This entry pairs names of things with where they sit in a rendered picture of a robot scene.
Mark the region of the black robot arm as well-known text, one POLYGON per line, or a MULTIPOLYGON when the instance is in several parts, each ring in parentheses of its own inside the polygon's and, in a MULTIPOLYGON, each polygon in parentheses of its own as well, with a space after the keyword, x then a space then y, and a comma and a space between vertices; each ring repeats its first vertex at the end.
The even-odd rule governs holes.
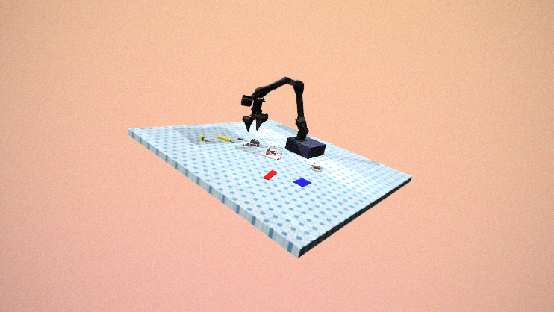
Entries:
MULTIPOLYGON (((294 139, 299 140, 301 142, 307 141, 305 138, 309 130, 307 128, 307 123, 304 117, 303 98, 302 98, 302 94, 304 91, 304 84, 301 81, 299 80, 294 81, 288 77, 284 77, 283 79, 280 79, 267 86, 258 87, 255 89, 255 92, 251 96, 243 95, 241 99, 241 105, 247 106, 247 107, 252 106, 253 108, 261 109, 262 103, 266 102, 263 97, 265 97, 269 92, 279 87, 282 87, 285 84, 289 84, 290 86, 293 86, 294 92, 296 94, 297 119, 295 119, 296 121, 295 124, 299 130, 296 138, 294 139)), ((260 113, 257 111, 254 119, 258 119, 260 122, 266 122, 266 120, 268 119, 268 114, 267 113, 262 114, 262 111, 260 113)))

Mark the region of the red flat bar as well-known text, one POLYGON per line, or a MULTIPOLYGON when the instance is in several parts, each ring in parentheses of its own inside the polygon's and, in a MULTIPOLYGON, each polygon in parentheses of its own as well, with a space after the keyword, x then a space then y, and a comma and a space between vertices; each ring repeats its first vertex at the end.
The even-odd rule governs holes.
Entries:
POLYGON ((266 174, 263 178, 264 179, 267 179, 267 180, 270 180, 277 172, 276 171, 273 171, 271 170, 268 174, 266 174))

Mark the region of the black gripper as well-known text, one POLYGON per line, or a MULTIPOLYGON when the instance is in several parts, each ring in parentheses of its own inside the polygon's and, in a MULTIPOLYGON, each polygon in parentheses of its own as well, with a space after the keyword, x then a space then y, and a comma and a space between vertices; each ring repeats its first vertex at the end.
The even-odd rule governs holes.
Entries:
POLYGON ((251 126, 253 120, 256 120, 256 131, 258 131, 261 124, 264 123, 264 122, 260 122, 258 119, 254 119, 256 112, 258 111, 260 113, 262 111, 261 109, 251 108, 251 111, 252 111, 252 114, 249 115, 250 117, 249 116, 243 116, 243 118, 242 118, 242 120, 244 121, 244 123, 246 125, 247 132, 249 132, 249 129, 250 129, 250 126, 251 126))

